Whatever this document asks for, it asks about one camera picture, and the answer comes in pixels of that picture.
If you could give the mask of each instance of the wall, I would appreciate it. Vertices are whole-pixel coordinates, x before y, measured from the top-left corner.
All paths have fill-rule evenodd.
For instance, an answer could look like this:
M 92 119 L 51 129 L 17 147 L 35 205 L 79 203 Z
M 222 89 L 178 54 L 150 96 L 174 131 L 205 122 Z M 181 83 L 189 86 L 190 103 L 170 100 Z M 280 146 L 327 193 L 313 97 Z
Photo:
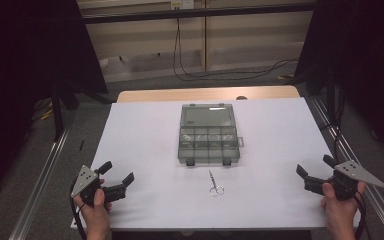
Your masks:
M 305 0 L 195 0 L 195 8 L 223 8 L 289 4 Z M 134 13 L 170 10 L 164 0 L 78 0 L 83 15 Z M 181 19 L 182 51 L 199 51 L 203 70 L 215 69 L 219 53 L 230 54 L 223 61 L 235 64 L 234 56 L 247 49 L 259 49 L 261 54 L 249 55 L 270 65 L 277 60 L 297 58 L 302 49 L 312 12 L 257 14 Z M 165 53 L 174 50 L 176 20 L 105 23 L 88 25 L 87 29 L 99 59 L 114 56 L 134 56 Z

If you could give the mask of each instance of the black cable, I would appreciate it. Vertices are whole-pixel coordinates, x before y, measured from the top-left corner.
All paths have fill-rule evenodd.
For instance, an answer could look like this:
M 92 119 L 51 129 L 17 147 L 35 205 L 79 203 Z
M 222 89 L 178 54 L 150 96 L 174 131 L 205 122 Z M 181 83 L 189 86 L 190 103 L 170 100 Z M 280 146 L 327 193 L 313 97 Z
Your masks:
M 178 75 L 176 72 L 176 53 L 177 53 L 177 44 L 179 44 L 179 62 L 181 69 L 183 73 L 193 79 L 184 79 L 181 76 Z M 177 19 L 177 33 L 176 33 L 176 40 L 175 40 L 175 45 L 174 45 L 174 53 L 173 53 L 173 72 L 176 75 L 177 78 L 179 78 L 182 81 L 196 81 L 196 80 L 247 80 L 247 79 L 253 79 L 253 78 L 258 78 L 264 75 L 267 75 L 271 71 L 278 69 L 280 67 L 283 67 L 284 65 L 290 63 L 290 62 L 295 62 L 298 61 L 298 59 L 285 59 L 276 62 L 270 69 L 268 70 L 261 70 L 261 71 L 236 71 L 236 72 L 222 72 L 222 73 L 208 73 L 208 74 L 201 74 L 201 75 L 192 75 L 190 73 L 187 73 L 186 70 L 183 67 L 183 62 L 182 62 L 182 45 L 181 45 L 181 39 L 180 39 L 180 23 L 179 19 Z M 217 76 L 217 75 L 225 75 L 225 74 L 257 74 L 255 76 L 251 77 L 241 77 L 241 78 L 223 78 L 223 79 L 214 79 L 214 78 L 206 78 L 209 76 Z
M 360 195 L 360 198 L 363 201 L 364 211 L 367 212 L 366 201 L 364 200 L 363 194 L 361 194 L 359 191 L 357 191 L 357 193 Z M 364 222 L 365 222 L 365 229 L 366 229 L 366 233 L 367 233 L 367 238 L 369 240 L 372 240 L 372 235 L 371 235 L 371 233 L 369 231 L 369 227 L 367 226 L 366 221 L 364 221 Z
M 76 184 L 76 179 L 74 179 L 74 181 L 71 183 L 71 187 L 70 187 L 70 206 L 71 206 L 71 211 L 73 212 L 73 216 L 74 216 L 74 220 L 75 220 L 75 224 L 77 226 L 77 230 L 79 231 L 79 234 L 80 236 L 82 237 L 83 240 L 86 240 L 87 239 L 87 236 L 86 236 L 86 232 L 85 232 L 85 229 L 83 228 L 83 225 L 82 225 L 82 220 L 80 219 L 80 210 L 81 208 L 79 209 L 79 212 L 76 211 L 76 206 L 74 204 L 74 200 L 73 198 L 71 197 L 71 193 L 73 192 L 73 188 L 74 188 L 74 185 Z
M 360 222 L 358 223 L 357 230 L 355 231 L 355 239 L 358 240 L 363 234 L 364 228 L 366 226 L 366 208 L 363 206 L 363 204 L 360 202 L 358 197 L 355 195 L 354 195 L 354 200 L 356 201 L 358 205 L 358 209 L 360 210 L 360 213 L 361 213 Z

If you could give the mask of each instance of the wire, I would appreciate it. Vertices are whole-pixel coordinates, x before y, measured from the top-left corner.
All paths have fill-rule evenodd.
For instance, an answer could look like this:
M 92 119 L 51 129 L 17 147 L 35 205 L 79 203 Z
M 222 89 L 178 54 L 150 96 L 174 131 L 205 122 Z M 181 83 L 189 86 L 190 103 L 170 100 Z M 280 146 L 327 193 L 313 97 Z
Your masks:
M 83 203 L 83 205 L 81 207 L 79 207 L 79 210 L 77 211 L 77 214 L 80 213 L 80 211 L 82 210 L 83 206 L 85 205 L 86 203 Z
M 365 212 L 365 214 L 366 214 L 366 212 L 367 212 L 366 201 L 364 200 L 363 194 L 361 194 L 359 191 L 357 191 L 357 193 L 358 193 L 358 195 L 360 195 L 360 198 L 361 198 L 361 200 L 363 201 L 364 212 Z M 366 224 L 366 220 L 365 220 L 365 219 L 364 219 L 364 223 L 365 223 L 365 229 L 366 229 L 366 233 L 367 233 L 367 238 L 368 238 L 369 240 L 372 240 L 372 235 L 371 235 L 371 233 L 370 233 L 370 231 L 369 231 L 369 227 L 367 226 L 367 224 Z
M 181 67 L 183 73 L 186 76 L 188 76 L 188 77 L 190 77 L 192 79 L 185 79 L 185 78 L 179 76 L 178 73 L 176 72 L 177 45 L 179 45 L 179 63 L 180 63 L 180 67 Z M 180 38 L 180 23 L 179 23 L 179 19 L 177 19 L 177 33 L 176 33 L 176 40 L 175 40 L 174 52 L 173 52 L 173 72 L 176 75 L 176 77 L 178 79 L 182 80 L 182 81 L 197 81 L 197 80 L 222 80 L 222 81 L 226 81 L 226 80 L 248 80 L 248 79 L 254 79 L 254 78 L 258 78 L 258 77 L 267 75 L 271 71 L 273 71 L 275 69 L 278 69 L 278 68 L 281 68 L 281 67 L 285 66 L 286 64 L 288 64 L 290 62 L 295 62 L 295 61 L 298 61 L 298 58 L 281 60 L 281 61 L 276 62 L 270 69 L 261 70 L 261 71 L 234 71 L 234 72 L 207 73 L 207 74 L 200 74 L 200 75 L 192 75 L 190 73 L 187 73 L 185 68 L 183 67 L 183 62 L 182 62 L 182 44 L 181 44 L 181 38 Z M 211 77 L 211 76 L 219 76 L 219 75 L 226 75 L 226 74 L 256 74 L 256 75 L 250 76 L 250 77 L 240 77 L 240 78 L 222 78 L 222 79 L 207 78 L 207 77 Z
M 71 212 L 73 213 L 73 216 L 74 216 L 75 224 L 77 225 L 77 230 L 79 231 L 79 234 L 82 237 L 82 239 L 86 240 L 87 239 L 86 232 L 85 232 L 85 229 L 83 228 L 82 221 L 80 220 L 80 216 L 79 216 L 80 210 L 84 206 L 84 204 L 79 209 L 79 212 L 77 212 L 76 206 L 74 204 L 74 200 L 71 197 L 71 193 L 73 192 L 73 188 L 74 188 L 74 185 L 76 184 L 76 180 L 77 180 L 77 178 L 73 180 L 73 182 L 71 183 L 71 187 L 70 187 L 70 194 L 69 194 L 70 206 L 71 206 Z

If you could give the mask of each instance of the metal rail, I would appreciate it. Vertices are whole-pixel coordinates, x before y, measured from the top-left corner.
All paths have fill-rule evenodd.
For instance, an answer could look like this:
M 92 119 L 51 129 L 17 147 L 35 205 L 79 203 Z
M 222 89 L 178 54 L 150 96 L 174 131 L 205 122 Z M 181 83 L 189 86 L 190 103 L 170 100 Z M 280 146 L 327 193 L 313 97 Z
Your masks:
M 328 122 L 329 118 L 327 116 L 327 109 L 323 102 L 318 99 L 314 100 L 313 103 L 323 121 Z M 347 161 L 354 160 L 358 164 L 362 165 L 353 150 L 351 149 L 345 137 L 342 134 L 338 135 L 337 127 L 330 126 L 329 133 L 333 139 L 335 139 L 336 136 L 338 137 L 338 148 Z M 373 208 L 375 209 L 376 213 L 378 214 L 380 220 L 384 224 L 384 198 L 382 194 L 378 191 L 376 187 L 370 185 L 366 185 L 366 189 L 364 192 L 367 198 L 369 199 L 370 203 L 372 204 Z
M 27 201 L 26 206 L 24 207 L 20 217 L 15 224 L 14 229 L 9 237 L 9 240 L 23 240 L 26 238 L 30 226 L 33 222 L 33 219 L 36 215 L 37 209 L 39 208 L 40 201 L 42 196 L 48 186 L 49 178 L 51 177 L 52 171 L 55 168 L 55 164 L 58 160 L 58 157 L 64 147 L 65 140 L 67 139 L 68 133 L 73 125 L 75 119 L 75 111 L 68 114 L 67 126 L 62 132 L 60 138 L 52 146 L 51 152 L 48 155 L 45 166 L 40 173 L 40 176 L 36 182 L 35 187 L 33 188 L 32 193 L 30 194 L 29 200 Z
M 178 19 L 178 18 L 195 18 L 195 17 L 216 17 L 216 16 L 233 16 L 233 15 L 249 15 L 264 13 L 286 13 L 286 12 L 307 12 L 314 11 L 318 6 L 332 6 L 332 4 L 318 3 L 299 3 L 299 4 L 282 4 L 282 5 L 263 5 L 255 7 L 235 7 L 235 8 L 201 8 L 201 9 L 185 9 L 178 11 L 156 11 L 144 13 L 129 14 L 101 14 L 101 15 L 85 15 L 81 18 L 55 18 L 55 19 L 38 19 L 31 23 L 37 24 L 99 24 L 113 22 L 133 22 L 161 19 Z

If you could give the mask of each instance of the clear plastic box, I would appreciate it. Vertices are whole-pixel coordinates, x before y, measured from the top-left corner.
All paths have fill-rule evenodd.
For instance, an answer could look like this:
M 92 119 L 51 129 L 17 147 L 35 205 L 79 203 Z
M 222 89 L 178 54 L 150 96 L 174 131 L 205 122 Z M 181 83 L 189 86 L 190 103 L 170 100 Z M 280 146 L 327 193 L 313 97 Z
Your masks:
M 187 166 L 237 163 L 239 141 L 232 104 L 183 105 L 178 157 Z

